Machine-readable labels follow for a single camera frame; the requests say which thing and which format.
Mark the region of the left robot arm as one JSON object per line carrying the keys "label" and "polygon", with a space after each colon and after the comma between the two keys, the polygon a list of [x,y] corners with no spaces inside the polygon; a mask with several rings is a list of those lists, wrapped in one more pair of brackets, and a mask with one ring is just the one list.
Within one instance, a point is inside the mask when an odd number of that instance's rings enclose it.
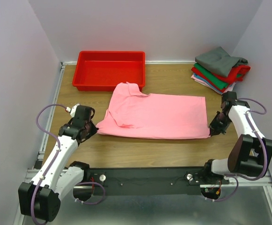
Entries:
{"label": "left robot arm", "polygon": [[49,157],[31,181],[22,182],[18,188],[21,214],[30,216],[36,225],[53,221],[62,197],[76,184],[87,184],[90,178],[86,163],[75,162],[65,174],[62,171],[79,145],[97,133],[92,121],[95,110],[80,104],[64,109],[71,119],[60,127],[57,135],[40,128],[56,140]]}

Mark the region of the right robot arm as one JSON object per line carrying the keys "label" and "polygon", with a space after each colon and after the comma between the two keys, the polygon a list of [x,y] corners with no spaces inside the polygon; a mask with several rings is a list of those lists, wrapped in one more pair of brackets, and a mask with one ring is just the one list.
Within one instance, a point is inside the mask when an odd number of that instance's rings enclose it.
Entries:
{"label": "right robot arm", "polygon": [[238,139],[226,159],[208,160],[200,178],[208,184],[218,178],[237,176],[255,181],[265,176],[272,157],[272,140],[255,124],[247,102],[222,103],[221,111],[209,125],[210,136],[224,134],[232,123]]}

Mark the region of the blue folded t shirt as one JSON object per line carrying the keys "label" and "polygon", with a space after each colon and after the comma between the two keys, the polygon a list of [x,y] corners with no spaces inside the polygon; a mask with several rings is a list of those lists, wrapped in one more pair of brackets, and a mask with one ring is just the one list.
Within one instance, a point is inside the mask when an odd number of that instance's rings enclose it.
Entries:
{"label": "blue folded t shirt", "polygon": [[207,80],[205,80],[204,78],[200,77],[200,76],[197,75],[196,73],[193,73],[192,78],[193,78],[195,81],[199,82],[199,83],[202,83],[202,84],[204,84],[204,85],[206,85],[206,86],[209,86],[209,87],[212,88],[212,89],[215,89],[215,90],[219,91],[219,89],[217,89],[217,88],[216,88],[214,85],[212,85],[209,81],[207,81]]}

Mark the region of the white folded t shirt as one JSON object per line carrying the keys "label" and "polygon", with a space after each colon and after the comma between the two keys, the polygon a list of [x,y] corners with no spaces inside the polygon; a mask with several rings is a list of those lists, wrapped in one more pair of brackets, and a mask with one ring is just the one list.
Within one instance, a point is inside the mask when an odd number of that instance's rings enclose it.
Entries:
{"label": "white folded t shirt", "polygon": [[233,88],[234,88],[235,85],[236,85],[236,83],[233,83],[233,84],[231,84],[230,86],[228,86],[228,87],[222,92],[222,94],[223,94],[223,93],[226,93],[226,92],[228,92],[228,91],[233,91]]}

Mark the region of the green folded t shirt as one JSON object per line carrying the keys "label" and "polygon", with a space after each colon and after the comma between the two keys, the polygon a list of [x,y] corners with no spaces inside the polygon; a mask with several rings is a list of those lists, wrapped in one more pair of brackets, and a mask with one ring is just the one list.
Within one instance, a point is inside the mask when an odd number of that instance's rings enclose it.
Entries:
{"label": "green folded t shirt", "polygon": [[243,76],[241,75],[232,76],[230,78],[222,77],[211,73],[198,63],[194,64],[194,66],[191,68],[191,71],[197,74],[198,76],[202,77],[203,79],[207,80],[211,85],[213,85],[218,90],[226,89],[235,82],[243,81]]}

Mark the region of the red folded t shirt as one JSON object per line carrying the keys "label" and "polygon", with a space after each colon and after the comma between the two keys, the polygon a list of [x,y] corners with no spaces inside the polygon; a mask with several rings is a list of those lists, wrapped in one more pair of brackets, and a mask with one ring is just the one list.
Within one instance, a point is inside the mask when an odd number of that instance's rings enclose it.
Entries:
{"label": "red folded t shirt", "polygon": [[233,67],[229,74],[228,74],[228,78],[232,77],[232,76],[236,76],[236,75],[241,75],[243,76],[243,78],[245,77],[245,75],[250,71],[250,66],[247,65],[240,65],[237,67]]}

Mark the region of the light pink folded t shirt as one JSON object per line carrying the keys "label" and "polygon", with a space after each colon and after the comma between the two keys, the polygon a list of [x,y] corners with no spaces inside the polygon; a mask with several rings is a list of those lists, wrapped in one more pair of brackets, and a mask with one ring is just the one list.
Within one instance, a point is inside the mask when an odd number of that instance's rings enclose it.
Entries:
{"label": "light pink folded t shirt", "polygon": [[222,95],[223,93],[226,93],[227,91],[233,91],[233,89],[234,89],[234,84],[232,84],[224,90],[218,90],[218,89],[216,89],[216,87],[213,84],[211,84],[210,82],[208,82],[207,80],[201,78],[200,76],[198,76],[196,74],[193,74],[191,76],[191,79],[193,79],[197,83],[204,85],[205,87],[208,87],[208,88],[214,90],[216,93],[218,93],[220,95]]}

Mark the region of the red plastic tray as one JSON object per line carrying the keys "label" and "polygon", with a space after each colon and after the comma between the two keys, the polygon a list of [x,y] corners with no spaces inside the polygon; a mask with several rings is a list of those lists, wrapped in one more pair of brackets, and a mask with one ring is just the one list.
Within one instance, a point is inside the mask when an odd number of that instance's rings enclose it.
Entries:
{"label": "red plastic tray", "polygon": [[146,83],[145,53],[141,51],[81,51],[72,85],[79,91],[113,91],[119,83]]}

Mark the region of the grey folded t shirt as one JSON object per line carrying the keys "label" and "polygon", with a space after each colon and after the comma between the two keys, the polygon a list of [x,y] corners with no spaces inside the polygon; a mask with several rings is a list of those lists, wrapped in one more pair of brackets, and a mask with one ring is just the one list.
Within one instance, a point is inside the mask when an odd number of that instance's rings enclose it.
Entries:
{"label": "grey folded t shirt", "polygon": [[230,56],[222,47],[217,47],[195,57],[195,62],[209,72],[227,77],[232,70],[240,65],[248,65],[248,60],[242,57]]}

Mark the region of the aluminium frame rail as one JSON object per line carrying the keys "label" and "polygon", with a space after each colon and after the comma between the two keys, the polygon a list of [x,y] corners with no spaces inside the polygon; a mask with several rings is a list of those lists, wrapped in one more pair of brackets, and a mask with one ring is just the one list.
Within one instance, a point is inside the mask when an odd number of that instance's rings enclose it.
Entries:
{"label": "aluminium frame rail", "polygon": [[[39,171],[40,170],[38,169],[28,169],[24,178],[24,182],[30,182]],[[272,177],[269,172],[264,177],[254,181],[247,180],[239,176],[237,176],[236,178],[240,187],[272,187]],[[215,181],[215,184],[202,184],[201,181],[196,181],[194,177],[190,175],[190,181],[193,181],[194,184],[199,184],[201,188],[212,186],[218,187],[220,184],[222,184],[223,187],[227,185],[236,186],[236,181],[231,177],[224,177],[224,180],[222,182]]]}

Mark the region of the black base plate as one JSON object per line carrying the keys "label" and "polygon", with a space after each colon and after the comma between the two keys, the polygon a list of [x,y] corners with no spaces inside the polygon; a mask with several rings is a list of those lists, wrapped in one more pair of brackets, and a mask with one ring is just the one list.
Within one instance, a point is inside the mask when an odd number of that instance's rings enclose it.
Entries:
{"label": "black base plate", "polygon": [[80,180],[82,187],[74,196],[90,194],[107,196],[128,195],[200,195],[203,186],[214,190],[229,182],[222,175],[194,167],[89,168]]}

